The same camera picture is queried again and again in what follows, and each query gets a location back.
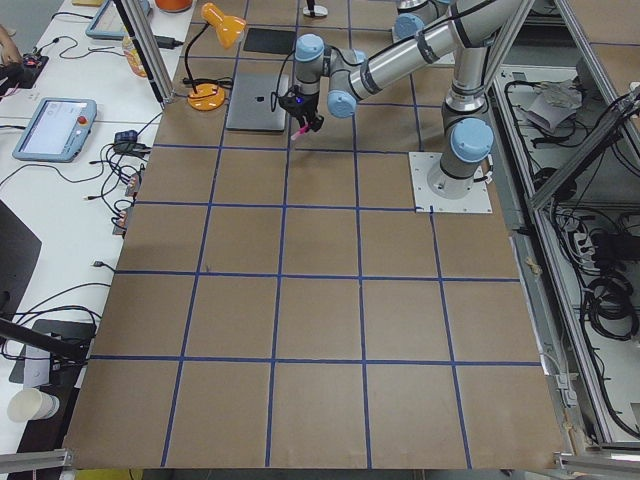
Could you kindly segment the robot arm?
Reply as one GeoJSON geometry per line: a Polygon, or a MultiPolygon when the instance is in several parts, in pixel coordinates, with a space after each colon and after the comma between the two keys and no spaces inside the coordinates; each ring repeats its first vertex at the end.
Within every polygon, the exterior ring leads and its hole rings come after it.
{"type": "Polygon", "coordinates": [[[285,93],[273,93],[272,102],[298,121],[301,133],[318,131],[324,122],[318,112],[322,78],[329,81],[329,112],[349,118],[359,102],[452,54],[454,73],[442,104],[444,150],[427,184],[441,198],[462,199],[494,142],[481,114],[486,90],[531,6],[529,1],[453,1],[440,17],[372,56],[302,35],[292,53],[295,79],[285,93]]]}
{"type": "Polygon", "coordinates": [[[303,1],[297,37],[319,36],[339,47],[389,46],[411,37],[447,10],[451,1],[303,1]]]}

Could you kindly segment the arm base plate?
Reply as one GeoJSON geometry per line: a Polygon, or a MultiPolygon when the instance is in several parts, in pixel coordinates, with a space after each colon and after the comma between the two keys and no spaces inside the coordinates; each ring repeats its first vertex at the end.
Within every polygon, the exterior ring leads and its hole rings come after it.
{"type": "Polygon", "coordinates": [[[471,178],[457,180],[441,169],[439,152],[409,152],[409,170],[417,213],[492,214],[488,184],[491,170],[478,165],[471,178]]]}

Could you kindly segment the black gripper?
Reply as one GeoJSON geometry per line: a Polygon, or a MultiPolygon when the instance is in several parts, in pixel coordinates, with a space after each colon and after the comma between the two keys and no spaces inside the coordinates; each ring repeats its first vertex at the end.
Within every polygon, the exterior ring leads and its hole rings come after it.
{"type": "MultiPolygon", "coordinates": [[[[306,0],[305,16],[315,16],[315,0],[306,0]]],[[[307,125],[314,132],[324,124],[324,117],[318,114],[319,93],[304,93],[300,85],[292,85],[284,95],[278,97],[278,105],[294,117],[299,129],[304,131],[307,125]]]]}

